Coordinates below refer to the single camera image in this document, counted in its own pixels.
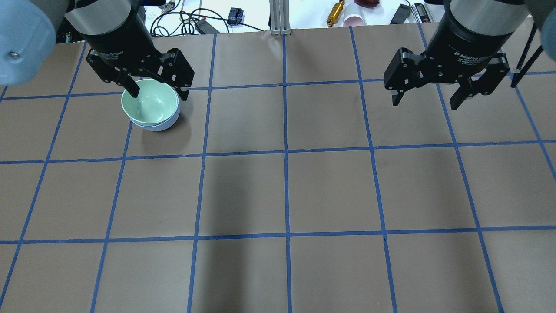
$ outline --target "electronic device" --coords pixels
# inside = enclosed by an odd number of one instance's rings
[[[244,11],[240,8],[230,8],[230,14],[228,14],[228,19],[226,23],[230,26],[239,25],[243,22]]]
[[[416,3],[415,9],[417,10],[417,15],[419,16],[421,23],[431,22],[429,14],[426,12],[426,8],[422,3]]]
[[[409,17],[409,14],[411,14],[411,7],[406,6],[405,4],[400,4],[400,7],[394,14],[394,17],[392,18],[390,24],[403,24]]]
[[[210,25],[205,19],[200,19],[197,22],[195,22],[195,29],[201,35],[212,35],[212,34],[220,33],[218,30],[216,30],[216,28]]]

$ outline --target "bowl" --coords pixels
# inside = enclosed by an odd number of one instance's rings
[[[134,124],[156,126],[176,115],[176,111],[179,115],[180,103],[172,87],[154,79],[138,80],[137,84],[140,88],[137,98],[127,90],[122,93],[122,109]]]
[[[176,108],[176,111],[172,114],[172,116],[170,116],[167,120],[165,120],[160,124],[156,124],[153,126],[144,126],[144,125],[139,125],[133,120],[131,122],[145,130],[161,131],[170,128],[177,121],[178,117],[180,117],[180,106]]]

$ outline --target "black cable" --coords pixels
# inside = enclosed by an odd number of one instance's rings
[[[516,69],[521,70],[521,66],[523,66],[523,62],[525,62],[525,58],[529,53],[529,49],[531,48],[531,43],[533,42],[533,38],[535,37],[536,32],[537,32],[537,25],[533,23],[533,27],[531,28],[531,33],[529,34],[529,38],[527,39],[525,48],[523,48],[522,56],[519,58],[519,62]]]
[[[525,74],[527,74],[527,71],[529,71],[529,69],[531,68],[531,65],[533,65],[533,63],[538,59],[538,57],[540,56],[541,53],[543,53],[543,51],[544,51],[543,46],[539,46],[539,48],[533,53],[533,55],[531,56],[529,61],[527,61],[527,63],[525,63],[525,66],[523,66],[523,69],[521,71],[519,71],[518,73],[514,74],[514,78],[512,79],[512,84],[511,84],[512,88],[515,88],[519,84],[519,82],[521,81],[523,76],[525,76]]]
[[[203,11],[203,10],[204,11],[209,11],[209,12],[217,15],[218,17],[195,14],[195,12]],[[173,32],[170,32],[164,26],[160,26],[160,20],[162,20],[162,18],[164,16],[170,15],[170,14],[179,14],[180,15],[180,25]],[[152,37],[173,37],[173,36],[182,36],[182,35],[195,35],[195,22],[199,21],[199,18],[197,18],[197,17],[212,18],[212,19],[218,19],[220,21],[223,21],[224,25],[226,26],[226,31],[228,33],[230,33],[230,28],[228,27],[227,19],[223,18],[222,15],[218,14],[217,12],[215,12],[211,9],[198,8],[198,9],[193,10],[191,13],[187,13],[185,11],[179,11],[179,12],[167,12],[167,13],[159,15],[158,17],[156,17],[152,21],[152,25],[151,25],[151,28],[150,28],[150,34],[151,34]],[[260,28],[257,28],[255,26],[251,26],[251,25],[248,25],[248,24],[244,24],[244,23],[239,23],[239,24],[243,25],[243,26],[253,28],[253,29],[258,30],[258,31],[264,31]]]
[[[262,30],[262,29],[260,29],[260,28],[255,27],[255,26],[251,26],[251,25],[247,25],[247,24],[243,24],[243,23],[238,23],[238,24],[239,24],[239,25],[243,25],[243,26],[247,26],[247,27],[251,27],[251,28],[253,28],[254,30],[258,30],[258,31],[261,31],[261,32],[264,31],[264,30]]]

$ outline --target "white table surface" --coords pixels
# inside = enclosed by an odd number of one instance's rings
[[[290,0],[290,26],[291,28],[326,28],[326,18],[337,0]],[[423,0],[409,0],[411,4],[423,3]],[[353,3],[353,0],[346,0],[346,5]],[[361,7],[365,23],[367,25],[386,25],[390,24],[394,13],[400,4],[406,4],[403,0],[382,0],[380,4],[372,9]],[[243,23],[255,26],[262,30],[268,30],[270,4],[268,0],[181,0],[178,8],[186,12],[191,12],[195,8],[208,8],[218,12],[224,18],[228,17],[231,7],[238,7],[244,10]],[[442,6],[428,5],[429,15],[433,22],[439,22],[444,14]],[[215,16],[210,12],[204,11],[202,14]],[[158,7],[147,7],[146,26],[150,28],[152,21],[160,15]],[[224,22],[216,19],[207,20],[218,31],[225,33]],[[334,27],[342,27],[343,18]],[[160,25],[168,28],[171,32],[179,26],[179,15],[173,14],[162,18]],[[416,20],[411,14],[405,23],[415,23]],[[232,26],[231,33],[251,32],[254,29],[246,26]]]

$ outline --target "grid square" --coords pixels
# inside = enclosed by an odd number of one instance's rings
[[[369,151],[291,153],[293,232],[380,229]]]
[[[213,86],[280,84],[283,80],[281,36],[250,32],[216,37]]]
[[[206,159],[200,235],[285,231],[284,155]]]
[[[454,148],[375,155],[388,229],[475,227]]]
[[[552,165],[556,165],[556,144],[544,144]]]
[[[534,20],[532,18],[527,18],[518,27],[517,30],[513,33],[513,35],[508,39],[506,44],[502,46],[502,51],[506,53],[508,57],[508,62],[510,63],[510,68],[512,71],[515,71],[515,67],[519,62],[519,58],[523,53],[523,47],[527,43],[527,38],[529,38],[529,34],[531,32],[531,27],[533,26]],[[531,49],[527,55],[526,60],[531,58],[531,55],[535,50],[540,46],[540,33],[537,31],[533,42],[531,43]],[[530,72],[542,72],[542,71],[556,71],[556,63],[546,54],[543,52],[540,54],[539,58],[533,63],[531,66]]]
[[[170,155],[203,153],[208,91],[190,91],[180,101],[180,116],[164,131],[149,131],[133,125],[127,155]]]
[[[287,88],[289,149],[369,146],[359,85]]]
[[[526,75],[518,85],[540,137],[556,139],[556,75]]]
[[[129,160],[110,236],[195,234],[201,158]]]
[[[382,236],[294,237],[296,312],[392,312]]]
[[[483,236],[504,311],[553,312],[556,231],[485,232]]]
[[[392,106],[382,82],[364,83],[369,127],[375,146],[451,143],[442,104],[434,85],[413,89]]]
[[[28,83],[10,86],[4,97],[67,95],[83,51],[83,43],[54,46],[37,75]]]
[[[65,101],[65,97],[3,100],[0,104],[0,160],[44,160]]]
[[[510,78],[505,77],[488,96],[468,99],[457,110],[450,109],[450,97],[459,85],[441,85],[450,121],[459,143],[536,140]]]
[[[539,145],[460,151],[481,226],[556,224],[556,182]]]
[[[16,252],[16,244],[0,245],[0,281],[8,277],[9,268],[12,266],[13,255]]]
[[[162,53],[172,48],[180,49],[195,71],[191,87],[208,87],[213,41],[214,36],[180,36],[157,38],[153,42]]]
[[[120,165],[49,164],[25,239],[104,238]]]
[[[347,27],[326,32],[296,30],[293,36],[286,36],[286,49],[288,82],[358,79]]]
[[[95,312],[184,312],[191,241],[108,244]]]
[[[477,233],[388,236],[400,312],[497,312]]]
[[[207,152],[284,149],[282,87],[212,92]]]
[[[408,48],[415,54],[425,50],[417,24],[354,27],[353,33],[363,79],[383,79],[399,48]]]
[[[42,168],[43,164],[0,165],[0,177],[9,178],[0,180],[0,240],[19,240]]]
[[[120,95],[72,97],[51,158],[120,158],[129,124]]]
[[[192,312],[287,312],[283,238],[203,240]]]
[[[88,312],[101,243],[24,244],[2,312]]]

